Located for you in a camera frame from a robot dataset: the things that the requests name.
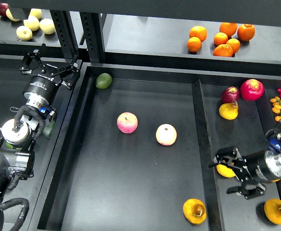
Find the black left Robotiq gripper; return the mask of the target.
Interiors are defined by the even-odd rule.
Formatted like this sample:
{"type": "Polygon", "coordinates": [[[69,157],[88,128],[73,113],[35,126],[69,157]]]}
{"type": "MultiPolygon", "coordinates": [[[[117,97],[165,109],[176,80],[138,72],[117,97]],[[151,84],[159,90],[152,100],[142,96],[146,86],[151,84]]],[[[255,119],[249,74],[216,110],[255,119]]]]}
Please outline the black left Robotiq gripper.
{"type": "Polygon", "coordinates": [[[42,43],[38,49],[26,52],[19,68],[22,74],[31,74],[23,95],[27,99],[26,105],[34,108],[51,105],[61,85],[72,90],[80,77],[77,55],[74,55],[69,65],[57,69],[53,65],[43,64],[41,55],[45,49],[46,44],[42,43]],[[34,70],[30,68],[32,62],[38,66],[34,70]]]}

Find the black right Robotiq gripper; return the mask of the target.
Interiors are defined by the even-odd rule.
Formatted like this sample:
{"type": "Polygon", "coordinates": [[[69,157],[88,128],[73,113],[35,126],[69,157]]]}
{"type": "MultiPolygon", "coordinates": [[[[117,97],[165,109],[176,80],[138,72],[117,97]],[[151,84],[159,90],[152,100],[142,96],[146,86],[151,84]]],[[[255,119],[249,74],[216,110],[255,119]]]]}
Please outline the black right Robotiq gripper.
{"type": "Polygon", "coordinates": [[[238,193],[246,200],[263,196],[266,192],[263,182],[278,180],[281,178],[281,154],[271,150],[244,156],[235,146],[219,149],[208,167],[222,165],[233,171],[233,174],[242,182],[240,186],[227,189],[227,194],[238,193]]]}

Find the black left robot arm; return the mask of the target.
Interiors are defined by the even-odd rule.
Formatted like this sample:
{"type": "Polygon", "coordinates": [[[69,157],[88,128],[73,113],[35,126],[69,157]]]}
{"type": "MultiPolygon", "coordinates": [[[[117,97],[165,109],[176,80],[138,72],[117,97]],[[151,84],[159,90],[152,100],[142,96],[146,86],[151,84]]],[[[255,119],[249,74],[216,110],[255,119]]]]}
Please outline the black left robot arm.
{"type": "Polygon", "coordinates": [[[59,68],[41,60],[45,49],[46,45],[42,44],[24,55],[20,71],[29,76],[22,92],[26,103],[19,108],[12,107],[14,117],[0,125],[0,230],[4,224],[3,212],[15,206],[20,206],[21,211],[12,229],[18,231],[24,224],[29,201],[21,197],[4,201],[4,195],[20,180],[33,177],[37,138],[50,137],[57,118],[51,106],[55,95],[61,86],[73,90],[80,77],[77,55],[59,68]]]}

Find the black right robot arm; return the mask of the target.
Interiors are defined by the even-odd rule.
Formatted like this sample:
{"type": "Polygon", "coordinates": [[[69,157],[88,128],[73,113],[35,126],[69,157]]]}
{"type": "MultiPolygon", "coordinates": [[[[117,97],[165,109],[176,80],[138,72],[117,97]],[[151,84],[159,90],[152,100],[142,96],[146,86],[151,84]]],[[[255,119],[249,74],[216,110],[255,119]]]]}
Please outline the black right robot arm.
{"type": "Polygon", "coordinates": [[[265,135],[267,149],[243,156],[236,146],[219,149],[209,167],[219,164],[230,168],[240,185],[227,189],[227,194],[237,193],[245,199],[262,196],[264,183],[281,178],[281,120],[265,135]]]}

